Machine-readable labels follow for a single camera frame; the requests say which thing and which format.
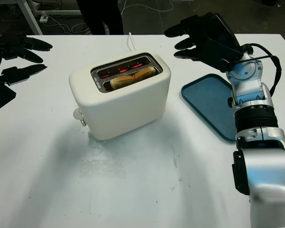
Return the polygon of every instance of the toaster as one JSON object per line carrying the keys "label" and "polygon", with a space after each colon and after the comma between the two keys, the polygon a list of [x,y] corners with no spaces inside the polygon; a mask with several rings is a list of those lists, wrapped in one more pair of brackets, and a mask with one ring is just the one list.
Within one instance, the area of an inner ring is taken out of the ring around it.
{"label": "toaster", "polygon": [[[134,77],[152,69],[143,80],[113,89],[111,82]],[[165,110],[171,71],[163,59],[152,51],[133,51],[91,64],[69,77],[78,104],[74,117],[88,125],[98,140],[124,134],[160,118]]]}

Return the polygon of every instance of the cable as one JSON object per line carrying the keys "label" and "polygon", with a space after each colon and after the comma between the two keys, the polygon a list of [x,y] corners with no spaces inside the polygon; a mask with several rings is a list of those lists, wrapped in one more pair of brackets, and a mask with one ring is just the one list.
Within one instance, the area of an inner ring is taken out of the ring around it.
{"label": "cable", "polygon": [[56,24],[54,24],[54,25],[47,25],[47,24],[43,23],[44,26],[47,26],[47,27],[59,26],[59,27],[62,29],[62,31],[63,31],[64,33],[66,33],[66,34],[68,34],[68,35],[72,35],[71,30],[69,29],[68,25],[66,25],[66,24],[60,24],[60,23],[59,23],[57,20],[55,20],[53,17],[51,17],[51,16],[48,16],[48,17],[51,18],[54,22],[56,22]]}
{"label": "cable", "polygon": [[132,37],[132,33],[129,32],[128,35],[129,35],[129,39],[130,39],[131,42],[132,42],[132,45],[133,45],[133,47],[134,47],[134,50],[136,51],[136,47],[135,47],[134,39],[133,39],[133,37]]}
{"label": "cable", "polygon": [[84,30],[81,30],[81,31],[74,31],[73,29],[76,27],[76,26],[79,26],[79,25],[85,25],[85,23],[82,23],[82,24],[77,24],[77,25],[74,25],[71,27],[71,29],[68,27],[68,25],[66,24],[61,24],[60,22],[58,22],[57,20],[55,20],[53,17],[51,16],[48,16],[50,19],[52,19],[54,22],[56,22],[56,24],[53,24],[53,25],[48,25],[46,23],[43,23],[44,26],[47,26],[47,27],[52,27],[52,26],[59,26],[61,28],[61,30],[65,33],[65,34],[68,34],[68,35],[82,35],[81,33],[82,32],[87,32],[89,31],[89,27],[86,27]]}
{"label": "cable", "polygon": [[170,4],[171,4],[171,6],[172,6],[171,9],[168,9],[168,10],[160,10],[160,9],[154,9],[154,8],[152,8],[152,7],[149,7],[149,6],[146,6],[146,5],[142,5],[142,4],[133,4],[133,5],[126,6],[127,0],[125,0],[123,9],[122,9],[122,11],[121,11],[121,16],[123,15],[123,11],[124,11],[126,8],[131,7],[131,6],[144,6],[144,7],[147,7],[147,8],[149,8],[149,9],[151,9],[151,10],[155,10],[155,11],[158,11],[158,12],[169,12],[169,11],[171,11],[171,10],[174,8],[174,5],[173,5],[173,3],[171,2],[171,0],[169,0],[169,2],[170,2]]}
{"label": "cable", "polygon": [[274,63],[275,67],[276,67],[276,72],[275,72],[275,81],[274,81],[274,84],[273,86],[271,87],[270,89],[270,95],[273,96],[274,92],[275,92],[275,88],[276,88],[276,85],[279,83],[280,79],[281,79],[281,75],[282,75],[282,67],[281,67],[281,63],[280,63],[280,60],[277,56],[273,56],[270,51],[268,51],[265,47],[263,47],[262,45],[260,44],[255,44],[255,43],[252,43],[250,44],[251,46],[254,46],[254,47],[258,47],[259,49],[263,50],[266,54],[268,54],[268,56],[271,56],[271,60],[272,62]]}
{"label": "cable", "polygon": [[258,59],[263,59],[263,58],[277,58],[277,56],[272,56],[271,55],[271,56],[261,56],[261,57],[256,57],[256,58],[250,58],[250,59],[236,61],[236,62],[234,62],[234,64],[250,62],[250,61],[253,61],[253,60],[258,60]]}

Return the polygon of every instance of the plastic tray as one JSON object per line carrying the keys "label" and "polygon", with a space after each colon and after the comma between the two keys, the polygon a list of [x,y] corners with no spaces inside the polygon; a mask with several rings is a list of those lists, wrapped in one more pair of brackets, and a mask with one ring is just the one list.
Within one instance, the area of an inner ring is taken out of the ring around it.
{"label": "plastic tray", "polygon": [[209,74],[183,86],[181,94],[219,135],[235,141],[235,119],[227,102],[231,91],[231,85],[221,76]]}

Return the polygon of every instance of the white table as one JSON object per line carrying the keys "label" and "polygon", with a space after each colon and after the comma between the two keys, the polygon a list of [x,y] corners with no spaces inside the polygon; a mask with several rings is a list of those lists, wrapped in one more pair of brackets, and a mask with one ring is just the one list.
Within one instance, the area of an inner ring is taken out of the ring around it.
{"label": "white table", "polygon": [[[0,109],[0,228],[248,228],[248,197],[234,188],[236,149],[180,98],[183,85],[220,72],[173,57],[180,38],[134,36],[137,48],[162,56],[172,70],[162,119],[108,141],[96,141],[72,117],[68,77],[78,67],[129,51],[126,36],[40,36],[48,66],[12,86]],[[285,41],[280,35],[237,35],[278,55],[282,78],[273,101],[285,131]],[[255,51],[256,56],[263,55]],[[275,68],[264,64],[271,87]],[[1,69],[31,65],[4,61]]]}

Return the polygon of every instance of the black pants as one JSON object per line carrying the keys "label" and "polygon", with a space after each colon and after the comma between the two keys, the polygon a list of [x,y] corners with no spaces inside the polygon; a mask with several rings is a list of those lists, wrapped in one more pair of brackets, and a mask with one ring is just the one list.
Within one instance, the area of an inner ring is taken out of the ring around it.
{"label": "black pants", "polygon": [[103,22],[110,35],[123,35],[118,0],[77,0],[82,17],[93,35],[105,35]]}

